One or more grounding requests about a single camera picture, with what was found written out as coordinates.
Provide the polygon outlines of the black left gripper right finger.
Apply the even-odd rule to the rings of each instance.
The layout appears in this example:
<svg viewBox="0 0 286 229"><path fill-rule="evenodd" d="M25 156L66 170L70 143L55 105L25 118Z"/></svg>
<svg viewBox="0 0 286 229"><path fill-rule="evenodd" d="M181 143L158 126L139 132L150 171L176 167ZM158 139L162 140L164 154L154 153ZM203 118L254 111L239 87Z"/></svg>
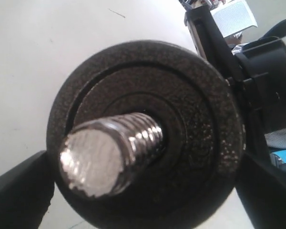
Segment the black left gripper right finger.
<svg viewBox="0 0 286 229"><path fill-rule="evenodd" d="M235 188L255 229L286 229L286 170L244 154Z"/></svg>

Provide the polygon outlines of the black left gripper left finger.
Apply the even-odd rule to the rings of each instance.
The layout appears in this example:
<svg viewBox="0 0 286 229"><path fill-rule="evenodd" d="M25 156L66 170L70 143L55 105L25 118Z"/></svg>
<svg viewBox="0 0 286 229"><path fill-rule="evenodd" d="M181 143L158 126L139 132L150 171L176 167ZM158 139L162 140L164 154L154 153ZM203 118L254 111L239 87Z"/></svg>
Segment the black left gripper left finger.
<svg viewBox="0 0 286 229"><path fill-rule="evenodd" d="M0 229L37 229L54 194L46 151L0 176Z"/></svg>

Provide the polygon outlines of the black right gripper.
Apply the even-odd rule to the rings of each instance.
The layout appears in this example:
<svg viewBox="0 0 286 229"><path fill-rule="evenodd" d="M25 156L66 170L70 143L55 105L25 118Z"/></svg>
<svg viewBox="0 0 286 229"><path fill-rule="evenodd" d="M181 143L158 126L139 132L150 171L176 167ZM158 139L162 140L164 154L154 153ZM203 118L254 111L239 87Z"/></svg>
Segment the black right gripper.
<svg viewBox="0 0 286 229"><path fill-rule="evenodd" d="M250 100L258 111L269 147L286 149L286 44L264 38L237 45L233 54L251 86Z"/></svg>

